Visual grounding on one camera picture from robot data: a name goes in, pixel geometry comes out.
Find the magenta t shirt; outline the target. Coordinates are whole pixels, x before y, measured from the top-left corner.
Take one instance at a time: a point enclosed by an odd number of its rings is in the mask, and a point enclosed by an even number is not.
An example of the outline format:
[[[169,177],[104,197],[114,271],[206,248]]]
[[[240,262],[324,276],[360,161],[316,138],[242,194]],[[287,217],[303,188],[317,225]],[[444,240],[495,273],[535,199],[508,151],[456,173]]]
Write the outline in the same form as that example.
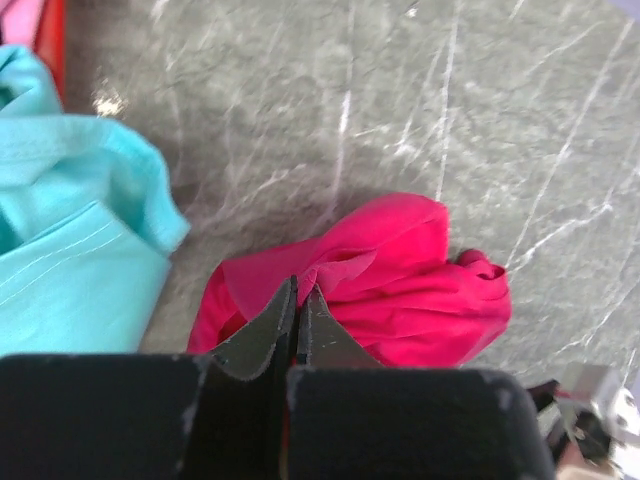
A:
[[[223,261],[210,277],[187,349],[203,353],[255,318],[281,284],[319,289],[331,315],[392,367],[453,367],[499,337],[511,318],[505,269],[478,250],[447,256],[447,208],[392,193],[325,234]]]

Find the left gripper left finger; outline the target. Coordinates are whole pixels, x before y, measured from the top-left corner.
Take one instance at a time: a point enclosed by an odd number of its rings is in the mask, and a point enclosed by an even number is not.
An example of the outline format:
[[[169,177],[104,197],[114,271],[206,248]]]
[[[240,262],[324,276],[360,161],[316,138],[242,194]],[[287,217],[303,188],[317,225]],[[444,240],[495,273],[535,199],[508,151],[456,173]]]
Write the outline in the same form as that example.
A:
[[[287,278],[267,306],[211,351],[211,365],[233,380],[257,380],[287,365],[297,309],[297,279]]]

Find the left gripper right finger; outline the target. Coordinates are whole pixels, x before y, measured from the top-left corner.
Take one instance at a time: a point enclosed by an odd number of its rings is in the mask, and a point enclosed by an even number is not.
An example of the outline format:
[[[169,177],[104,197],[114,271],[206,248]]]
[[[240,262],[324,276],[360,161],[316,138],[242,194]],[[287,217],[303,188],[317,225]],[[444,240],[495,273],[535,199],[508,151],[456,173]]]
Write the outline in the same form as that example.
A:
[[[383,367],[332,316],[319,287],[312,289],[300,310],[295,362],[320,369]]]

